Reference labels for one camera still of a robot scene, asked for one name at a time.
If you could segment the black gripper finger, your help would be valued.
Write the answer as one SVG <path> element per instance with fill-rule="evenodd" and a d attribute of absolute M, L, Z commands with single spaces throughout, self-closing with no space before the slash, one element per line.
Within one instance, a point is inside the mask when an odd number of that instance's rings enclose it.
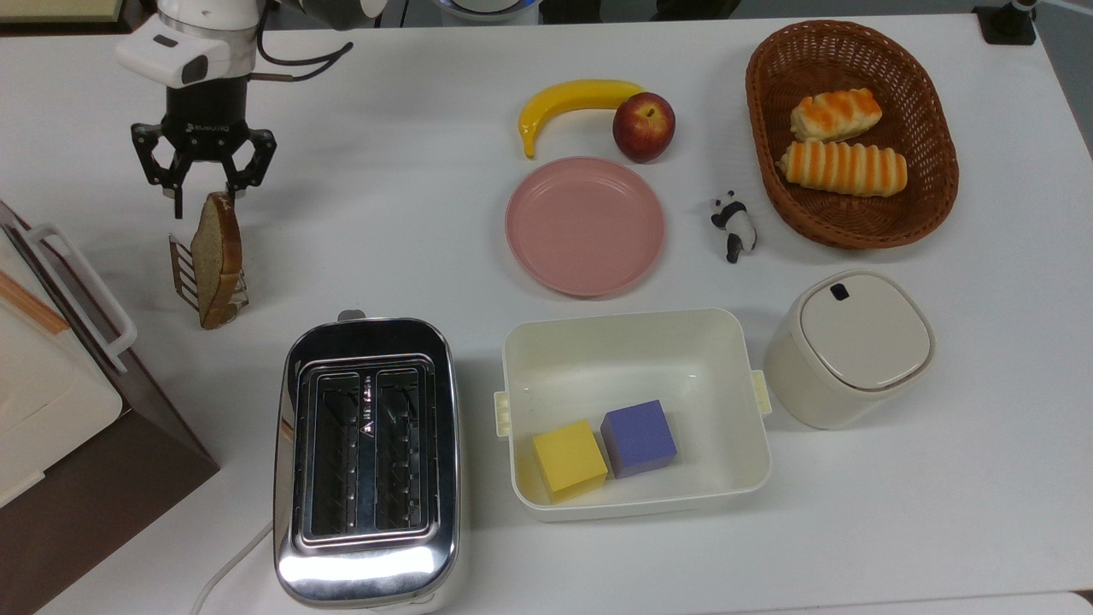
<path fill-rule="evenodd" d="M 224 157 L 225 186 L 231 198 L 243 197 L 248 188 L 261 186 L 277 153 L 277 137 L 271 130 L 250 130 L 248 140 L 251 157 L 242 170 L 236 167 L 233 153 Z"/>
<path fill-rule="evenodd" d="M 155 151 L 161 140 L 165 138 L 161 125 L 144 125 L 144 122 L 134 122 L 132 125 L 133 147 L 148 184 L 161 187 L 164 194 L 172 199 L 174 218 L 181 220 L 184 217 L 181 185 L 184 178 L 186 178 L 186 159 L 179 157 L 178 152 L 175 152 L 175 156 L 167 167 L 158 163 L 158 159 L 155 157 Z"/>

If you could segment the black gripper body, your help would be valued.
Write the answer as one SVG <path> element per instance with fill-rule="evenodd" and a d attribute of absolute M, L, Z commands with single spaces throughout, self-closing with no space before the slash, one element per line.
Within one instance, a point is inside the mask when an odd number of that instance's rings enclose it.
<path fill-rule="evenodd" d="M 250 137 L 247 79 L 209 80 L 167 88 L 165 137 L 181 159 L 219 162 Z"/>

